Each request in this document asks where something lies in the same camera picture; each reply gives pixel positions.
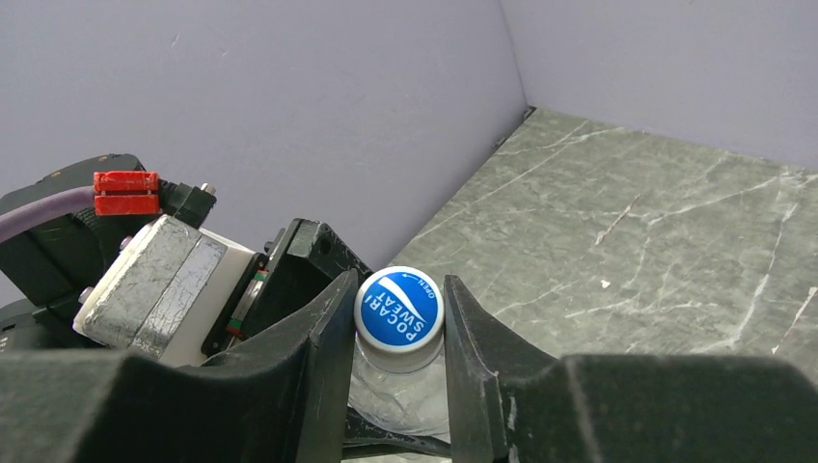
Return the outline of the blue Pocari Sweat cap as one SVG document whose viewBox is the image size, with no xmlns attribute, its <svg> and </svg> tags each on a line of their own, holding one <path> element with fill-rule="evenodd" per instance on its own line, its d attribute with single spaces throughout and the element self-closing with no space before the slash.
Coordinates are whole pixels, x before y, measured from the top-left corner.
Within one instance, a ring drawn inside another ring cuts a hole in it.
<svg viewBox="0 0 818 463">
<path fill-rule="evenodd" d="M 367 277 L 354 303 L 359 342 L 372 351 L 408 355 L 438 344 L 444 301 L 434 280 L 415 267 L 390 266 Z"/>
</svg>

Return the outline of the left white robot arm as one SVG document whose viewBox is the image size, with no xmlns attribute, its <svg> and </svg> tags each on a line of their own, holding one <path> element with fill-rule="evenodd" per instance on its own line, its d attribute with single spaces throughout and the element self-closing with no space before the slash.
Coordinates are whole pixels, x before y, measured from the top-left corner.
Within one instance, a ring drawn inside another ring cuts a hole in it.
<svg viewBox="0 0 818 463">
<path fill-rule="evenodd" d="M 113 354 L 68 328 L 82 289 L 110 267 L 145 216 L 70 213 L 1 246 L 23 299 L 1 312 L 1 458 L 5 462 L 339 462 L 412 452 L 447 457 L 433 437 L 386 431 L 341 400 L 337 278 L 369 268 L 325 223 L 296 219 L 238 267 L 265 270 L 251 330 L 227 346 L 226 320 L 195 343 L 213 377 Z"/>
</svg>

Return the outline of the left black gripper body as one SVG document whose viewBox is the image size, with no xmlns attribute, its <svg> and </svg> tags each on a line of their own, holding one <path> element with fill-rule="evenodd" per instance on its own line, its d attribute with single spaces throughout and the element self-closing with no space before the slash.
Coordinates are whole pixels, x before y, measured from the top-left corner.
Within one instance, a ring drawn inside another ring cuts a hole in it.
<svg viewBox="0 0 818 463">
<path fill-rule="evenodd" d="M 251 254 L 202 343 L 211 357 L 260 333 L 311 302 L 341 273 L 362 283 L 372 270 L 325 222 L 294 219 L 262 253 Z"/>
</svg>

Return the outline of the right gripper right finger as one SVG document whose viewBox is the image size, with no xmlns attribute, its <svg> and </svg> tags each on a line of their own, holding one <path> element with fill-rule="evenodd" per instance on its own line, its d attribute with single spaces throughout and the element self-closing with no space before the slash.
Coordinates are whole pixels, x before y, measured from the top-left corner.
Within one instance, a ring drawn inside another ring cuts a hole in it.
<svg viewBox="0 0 818 463">
<path fill-rule="evenodd" d="M 769 357 L 572 354 L 444 280 L 455 462 L 813 462 L 817 389 Z"/>
</svg>

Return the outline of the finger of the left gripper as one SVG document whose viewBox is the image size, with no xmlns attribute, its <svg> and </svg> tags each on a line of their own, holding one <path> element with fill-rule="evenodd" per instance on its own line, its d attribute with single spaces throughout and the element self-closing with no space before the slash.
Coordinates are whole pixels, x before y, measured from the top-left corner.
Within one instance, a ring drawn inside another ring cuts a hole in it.
<svg viewBox="0 0 818 463">
<path fill-rule="evenodd" d="M 388 431 L 369 422 L 353 408 L 347 409 L 342 459 L 400 453 L 451 457 L 449 443 L 430 436 L 411 436 Z"/>
</svg>

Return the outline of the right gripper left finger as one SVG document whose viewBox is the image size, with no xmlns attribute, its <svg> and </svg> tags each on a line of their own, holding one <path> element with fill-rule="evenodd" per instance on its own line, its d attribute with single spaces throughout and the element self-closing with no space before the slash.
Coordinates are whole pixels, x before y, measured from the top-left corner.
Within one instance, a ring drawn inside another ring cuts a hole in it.
<svg viewBox="0 0 818 463">
<path fill-rule="evenodd" d="M 5 462 L 338 462 L 358 275 L 210 358 L 171 368 L 129 350 L 1 358 Z"/>
</svg>

